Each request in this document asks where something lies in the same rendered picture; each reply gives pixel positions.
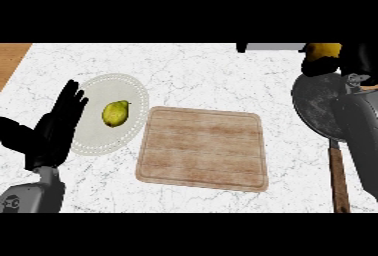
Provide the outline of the green-yellow pear-shaped fruit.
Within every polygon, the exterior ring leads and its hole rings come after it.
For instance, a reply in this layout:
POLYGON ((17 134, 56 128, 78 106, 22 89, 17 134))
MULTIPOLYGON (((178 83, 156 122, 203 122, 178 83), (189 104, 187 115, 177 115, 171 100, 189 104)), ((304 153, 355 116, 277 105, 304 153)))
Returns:
POLYGON ((101 121, 110 128, 124 124, 128 119, 128 101, 121 100, 109 103, 101 111, 101 121))

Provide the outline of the grey flat appliance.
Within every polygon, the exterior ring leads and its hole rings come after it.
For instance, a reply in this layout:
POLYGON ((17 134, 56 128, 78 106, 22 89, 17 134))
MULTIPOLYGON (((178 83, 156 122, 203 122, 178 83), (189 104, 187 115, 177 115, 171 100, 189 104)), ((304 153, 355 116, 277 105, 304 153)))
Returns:
POLYGON ((293 50, 298 51, 305 43, 248 43, 246 50, 293 50))

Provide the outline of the wooden cutting board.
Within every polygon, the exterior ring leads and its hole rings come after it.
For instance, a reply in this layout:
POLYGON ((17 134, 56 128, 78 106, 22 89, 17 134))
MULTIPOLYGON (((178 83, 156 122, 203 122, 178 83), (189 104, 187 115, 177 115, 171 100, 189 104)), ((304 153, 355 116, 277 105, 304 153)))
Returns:
POLYGON ((168 185, 262 192, 268 178, 258 115, 152 108, 135 178, 168 185))

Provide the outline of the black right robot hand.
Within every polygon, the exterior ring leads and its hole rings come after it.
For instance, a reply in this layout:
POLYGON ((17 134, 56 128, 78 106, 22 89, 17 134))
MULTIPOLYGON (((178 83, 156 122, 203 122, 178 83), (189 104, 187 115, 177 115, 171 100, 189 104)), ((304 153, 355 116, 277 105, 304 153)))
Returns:
POLYGON ((305 76, 319 76, 341 71, 342 76, 351 74, 366 78, 360 82, 364 87, 378 86, 378 44, 344 42, 339 56, 323 57, 308 62, 305 57, 301 63, 301 72, 305 76))

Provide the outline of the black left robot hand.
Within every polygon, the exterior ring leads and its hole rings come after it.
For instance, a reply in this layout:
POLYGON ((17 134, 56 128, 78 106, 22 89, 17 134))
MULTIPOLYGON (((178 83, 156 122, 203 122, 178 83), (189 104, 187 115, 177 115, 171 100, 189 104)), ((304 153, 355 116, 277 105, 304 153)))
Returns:
POLYGON ((66 160, 75 127, 88 99, 78 83, 69 80, 51 111, 34 128, 0 116, 0 144, 25 155, 25 169, 56 168, 66 160))

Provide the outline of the white round placemat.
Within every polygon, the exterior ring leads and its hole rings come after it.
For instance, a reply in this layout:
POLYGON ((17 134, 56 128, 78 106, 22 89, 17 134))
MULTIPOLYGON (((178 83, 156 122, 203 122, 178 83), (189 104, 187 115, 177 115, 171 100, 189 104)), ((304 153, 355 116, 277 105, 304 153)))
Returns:
POLYGON ((149 112, 149 95, 127 74, 104 74, 79 85, 88 99, 76 124, 70 150, 85 156, 116 151, 138 133, 149 112))

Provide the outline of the yellow lemon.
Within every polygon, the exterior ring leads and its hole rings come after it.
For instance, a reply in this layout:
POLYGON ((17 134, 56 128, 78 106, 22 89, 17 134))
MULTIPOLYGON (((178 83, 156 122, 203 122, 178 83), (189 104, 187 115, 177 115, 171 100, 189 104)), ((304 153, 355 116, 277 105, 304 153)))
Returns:
POLYGON ((308 62, 313 62, 323 57, 336 58, 339 51, 339 43, 310 43, 305 47, 305 59, 308 62))

